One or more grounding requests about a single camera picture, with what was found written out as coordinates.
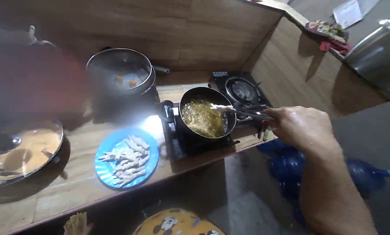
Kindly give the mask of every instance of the blue plate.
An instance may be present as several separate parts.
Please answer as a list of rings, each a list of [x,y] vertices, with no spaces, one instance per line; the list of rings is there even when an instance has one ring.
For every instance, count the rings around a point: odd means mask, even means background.
[[[146,174],[140,176],[137,179],[134,179],[129,184],[120,187],[121,184],[114,184],[119,179],[114,179],[112,172],[114,171],[115,166],[117,165],[117,161],[113,162],[103,162],[98,158],[104,155],[104,152],[113,152],[119,148],[128,148],[128,145],[123,141],[128,136],[134,135],[136,137],[142,138],[148,145],[150,158],[148,162],[145,164],[144,168]],[[157,166],[157,162],[159,160],[159,148],[157,147],[157,141],[151,136],[147,131],[144,131],[139,128],[125,128],[119,131],[112,133],[108,138],[106,138],[99,146],[98,151],[95,155],[95,169],[96,174],[99,179],[114,188],[129,188],[135,186],[137,184],[142,183],[145,179],[149,178],[153,173],[154,169]]]

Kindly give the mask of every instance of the paper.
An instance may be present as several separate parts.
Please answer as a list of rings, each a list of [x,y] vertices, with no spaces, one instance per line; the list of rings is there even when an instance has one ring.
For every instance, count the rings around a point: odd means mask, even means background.
[[[363,19],[358,0],[349,0],[333,9],[334,18],[343,29]]]

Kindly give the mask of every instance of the stove burner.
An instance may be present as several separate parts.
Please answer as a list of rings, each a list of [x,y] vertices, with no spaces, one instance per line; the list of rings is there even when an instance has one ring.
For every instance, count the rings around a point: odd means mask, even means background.
[[[241,103],[256,103],[258,92],[256,87],[241,77],[231,77],[225,83],[225,89],[229,96]]]

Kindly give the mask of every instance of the frying food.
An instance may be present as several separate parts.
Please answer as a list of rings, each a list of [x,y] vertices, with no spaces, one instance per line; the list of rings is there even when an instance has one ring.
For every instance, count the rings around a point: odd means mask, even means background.
[[[136,136],[128,136],[128,138],[124,139],[128,148],[104,152],[105,155],[98,158],[101,161],[117,161],[118,164],[115,166],[112,175],[115,176],[114,179],[119,179],[115,184],[120,184],[120,187],[145,175],[144,166],[150,158],[150,145]]]
[[[211,102],[204,97],[192,99],[185,104],[182,119],[192,131],[206,137],[224,136],[228,127],[225,113],[211,109]]]

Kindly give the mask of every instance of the cloth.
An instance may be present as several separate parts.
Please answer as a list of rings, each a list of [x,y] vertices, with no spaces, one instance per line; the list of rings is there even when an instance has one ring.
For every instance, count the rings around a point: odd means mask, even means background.
[[[340,55],[343,56],[345,56],[352,49],[350,45],[342,45],[338,43],[336,40],[323,41],[320,44],[320,51],[328,51],[330,50],[330,48],[339,51]]]
[[[180,208],[161,211],[147,218],[133,235],[225,235],[211,222]]]

